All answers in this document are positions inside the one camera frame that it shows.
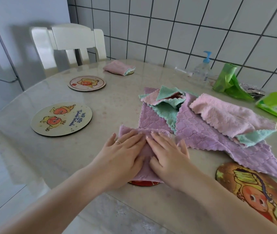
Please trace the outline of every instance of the white chair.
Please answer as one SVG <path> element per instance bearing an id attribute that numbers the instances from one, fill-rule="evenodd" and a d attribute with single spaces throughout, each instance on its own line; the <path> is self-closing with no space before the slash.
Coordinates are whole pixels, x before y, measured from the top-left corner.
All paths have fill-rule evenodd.
<path id="1" fill-rule="evenodd" d="M 54 50 L 66 50 L 70 68 L 77 67 L 74 53 L 79 50 L 82 64 L 90 63 L 87 48 L 95 47 L 97 60 L 106 59 L 104 33 L 102 30 L 78 24 L 54 25 L 49 30 L 45 27 L 31 27 L 30 32 L 40 57 L 46 77 L 58 73 Z"/>

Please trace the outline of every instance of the tiled wall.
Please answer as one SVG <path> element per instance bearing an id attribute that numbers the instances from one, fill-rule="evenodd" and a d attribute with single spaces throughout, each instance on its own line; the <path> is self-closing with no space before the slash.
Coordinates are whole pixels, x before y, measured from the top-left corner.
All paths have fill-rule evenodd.
<path id="1" fill-rule="evenodd" d="M 277 91 L 277 0 L 68 0 L 68 8 L 72 23 L 103 30 L 112 59 L 192 70 L 212 51 L 214 74 L 234 63 L 240 82 Z"/>

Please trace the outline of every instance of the tabletop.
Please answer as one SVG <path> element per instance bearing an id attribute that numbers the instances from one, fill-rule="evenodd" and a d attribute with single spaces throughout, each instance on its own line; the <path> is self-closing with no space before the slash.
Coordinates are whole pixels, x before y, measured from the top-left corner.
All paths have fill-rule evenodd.
<path id="1" fill-rule="evenodd" d="M 138 126 L 142 106 L 138 95 L 144 93 L 144 87 L 164 85 L 197 94 L 205 92 L 226 102 L 248 107 L 277 122 L 277 117 L 252 103 L 199 87 L 182 72 L 136 60 L 123 62 L 136 66 L 134 74 L 111 74 L 103 70 L 107 61 L 102 61 L 60 72 L 19 95 L 0 111 L 1 155 L 6 156 L 8 145 L 14 147 L 53 188 L 88 165 L 107 138 L 113 132 L 118 133 L 121 124 L 133 128 Z M 71 79 L 84 75 L 101 77 L 106 86 L 91 92 L 79 92 L 67 86 Z M 35 133 L 30 127 L 32 117 L 40 109 L 58 102 L 86 104 L 91 108 L 93 118 L 85 128 L 68 136 L 45 137 Z M 277 132 L 266 142 L 272 146 L 277 158 Z M 191 149 L 190 157 L 200 170 L 213 178 L 218 166 L 232 161 L 224 152 L 218 151 Z M 154 187 L 127 184 L 96 198 L 86 207 L 86 212 L 120 233 L 129 233 L 135 228 L 143 228 L 141 233 L 221 233 L 195 200 L 165 184 Z"/>

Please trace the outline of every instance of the finger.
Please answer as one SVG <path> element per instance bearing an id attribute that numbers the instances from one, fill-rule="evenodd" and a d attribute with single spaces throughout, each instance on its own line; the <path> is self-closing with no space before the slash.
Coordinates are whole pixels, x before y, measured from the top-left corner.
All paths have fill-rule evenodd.
<path id="1" fill-rule="evenodd" d="M 159 161 L 155 157 L 152 157 L 149 162 L 149 165 L 152 168 L 152 170 L 160 177 L 163 166 L 161 166 Z"/>
<path id="2" fill-rule="evenodd" d="M 134 135 L 130 138 L 128 138 L 126 141 L 122 143 L 122 145 L 126 148 L 131 148 L 133 145 L 135 145 L 137 142 L 140 141 L 140 139 L 143 137 L 143 133 L 139 133 L 137 135 Z"/>
<path id="3" fill-rule="evenodd" d="M 177 145 L 174 143 L 174 141 L 172 141 L 172 139 L 169 136 L 167 136 L 166 134 L 159 132 L 159 136 L 164 138 L 168 142 L 168 144 L 171 145 L 172 147 L 174 147 L 174 148 L 177 147 Z"/>
<path id="4" fill-rule="evenodd" d="M 150 136 L 146 136 L 146 141 L 153 152 L 156 154 L 157 158 L 161 161 L 164 157 L 164 148 L 156 141 L 154 141 Z"/>
<path id="5" fill-rule="evenodd" d="M 180 146 L 180 151 L 186 155 L 187 158 L 189 158 L 189 153 L 188 153 L 188 149 L 187 149 L 187 145 L 185 143 L 185 140 L 181 140 L 179 142 L 179 146 Z"/>
<path id="6" fill-rule="evenodd" d="M 106 141 L 105 145 L 106 147 L 112 146 L 115 143 L 116 133 L 113 133 L 111 137 Z"/>
<path id="7" fill-rule="evenodd" d="M 154 138 L 154 140 L 160 144 L 164 149 L 169 149 L 171 146 L 169 145 L 169 143 L 162 138 L 161 136 L 159 136 L 158 133 L 156 133 L 155 131 L 152 131 L 151 133 L 152 137 Z"/>
<path id="8" fill-rule="evenodd" d="M 142 150 L 144 145 L 146 144 L 146 138 L 143 136 L 139 142 L 137 142 L 135 145 L 133 145 L 130 149 L 133 150 L 133 154 L 137 156 L 139 152 Z"/>
<path id="9" fill-rule="evenodd" d="M 119 139 L 117 139 L 117 142 L 119 143 L 123 143 L 124 141 L 126 141 L 128 138 L 134 136 L 137 134 L 136 130 L 131 130 L 129 133 L 124 134 L 123 136 L 121 136 Z"/>
<path id="10" fill-rule="evenodd" d="M 142 169 L 144 159 L 145 159 L 144 156 L 139 156 L 136 158 L 136 160 L 130 170 L 130 177 L 131 177 L 130 180 L 132 180 L 137 175 L 137 173 Z"/>

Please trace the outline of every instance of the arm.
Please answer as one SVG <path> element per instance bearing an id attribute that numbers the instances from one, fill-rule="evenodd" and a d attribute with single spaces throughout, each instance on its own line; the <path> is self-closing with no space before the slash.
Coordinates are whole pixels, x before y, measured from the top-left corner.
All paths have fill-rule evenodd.
<path id="1" fill-rule="evenodd" d="M 136 157 L 145 137 L 131 131 L 118 139 L 121 144 L 115 137 L 114 133 L 88 166 L 0 227 L 0 234 L 62 233 L 96 196 L 130 181 L 143 165 L 143 157 Z"/>
<path id="2" fill-rule="evenodd" d="M 152 137 L 147 142 L 158 158 L 150 161 L 153 171 L 170 187 L 196 199 L 226 233 L 277 233 L 275 224 L 195 167 L 185 141 L 179 150 L 164 134 L 152 133 Z"/>

